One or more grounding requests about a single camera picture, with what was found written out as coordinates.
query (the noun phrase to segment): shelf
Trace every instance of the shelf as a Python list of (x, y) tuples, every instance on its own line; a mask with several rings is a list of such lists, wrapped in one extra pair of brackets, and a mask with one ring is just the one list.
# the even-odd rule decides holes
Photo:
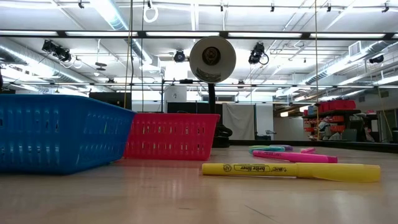
[[(357, 114), (360, 112), (361, 112), (361, 110), (334, 110), (334, 111), (327, 111), (327, 112), (320, 113), (319, 117), (324, 118), (329, 115), (353, 115), (353, 114)], [(317, 117), (316, 114), (303, 116), (303, 118), (316, 118), (316, 117)]]

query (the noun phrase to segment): wooden table surface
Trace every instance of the wooden table surface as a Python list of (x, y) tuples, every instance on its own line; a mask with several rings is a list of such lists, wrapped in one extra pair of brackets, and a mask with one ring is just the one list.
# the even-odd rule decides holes
[[(382, 180), (202, 176), (198, 161), (124, 159), (68, 176), (0, 174), (0, 223), (398, 223), (397, 154), (317, 150), (380, 165)], [(276, 162), (245, 146), (214, 149), (210, 160), (263, 161)]]

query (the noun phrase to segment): air vent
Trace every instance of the air vent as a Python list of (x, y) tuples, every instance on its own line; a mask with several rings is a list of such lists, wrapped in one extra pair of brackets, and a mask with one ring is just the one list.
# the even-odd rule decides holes
[(356, 42), (348, 47), (350, 57), (354, 57), (361, 53), (361, 41)]
[[(209, 101), (209, 96), (208, 95), (203, 95), (201, 97), (202, 101)], [(222, 101), (222, 102), (235, 102), (235, 96), (216, 96), (216, 101)]]
[(389, 94), (389, 92), (388, 91), (382, 91), (382, 92), (380, 92), (380, 96), (381, 96), (381, 98), (385, 98), (385, 97), (388, 97), (390, 94)]
[(360, 96), (358, 100), (360, 103), (365, 102), (365, 96)]

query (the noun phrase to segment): ceiling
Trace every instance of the ceiling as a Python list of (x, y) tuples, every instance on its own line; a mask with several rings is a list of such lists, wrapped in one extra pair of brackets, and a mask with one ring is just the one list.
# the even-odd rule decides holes
[[(142, 18), (143, 4), (147, 1), (134, 1), (132, 13), (133, 30), (249, 30), (249, 31), (300, 31), (300, 32), (398, 32), (398, 1), (389, 1), (390, 10), (384, 9), (386, 1), (378, 0), (319, 0), (317, 5), (317, 28), (315, 28), (314, 1), (308, 0), (272, 0), (272, 1), (238, 1), (224, 0), (224, 12), (220, 11), (222, 1), (209, 0), (153, 0), (153, 6), (159, 10), (159, 16), (154, 22), (146, 22)], [(327, 3), (332, 10), (327, 12)], [(130, 1), (115, 2), (121, 16), (129, 20)], [(271, 4), (275, 6), (270, 12)], [(3, 19), (0, 29), (29, 30), (110, 30), (111, 27), (103, 16), (90, 4), (83, 1), (84, 9), (78, 7), (78, 1), (71, 0), (30, 0), (0, 1), (0, 15)], [(148, 11), (151, 18), (153, 11)], [(10, 38), (19, 45), (46, 56), (41, 50), (44, 39), (41, 38)], [(69, 69), (96, 82), (106, 82), (109, 78), (122, 83), (131, 79), (131, 63), (127, 63), (127, 43), (122, 39), (102, 39), (97, 54), (96, 39), (53, 39), (53, 41), (78, 57), (81, 68), (71, 66)], [(197, 40), (193, 39), (144, 39), (138, 40), (143, 49), (161, 60), (162, 68), (173, 64), (172, 55), (176, 50), (184, 50), (188, 55)], [(269, 55), (268, 65), (250, 65), (250, 51), (261, 41)], [(262, 83), (265, 80), (285, 80), (286, 83), (298, 83), (300, 77), (316, 69), (315, 41), (296, 40), (230, 40), (237, 53), (237, 64), (228, 82)], [(348, 51), (348, 46), (355, 40), (318, 41), (318, 66), (332, 61)], [(95, 62), (106, 63), (106, 71), (97, 76)], [(145, 82), (160, 82), (160, 72), (148, 72), (140, 69), (140, 61), (134, 56), (134, 76), (136, 80), (144, 78)], [(352, 77), (354, 72), (348, 71), (344, 79)], [(188, 78), (194, 78), (188, 72)], [(113, 90), (124, 87), (111, 86)], [(276, 88), (259, 91), (276, 91)]]

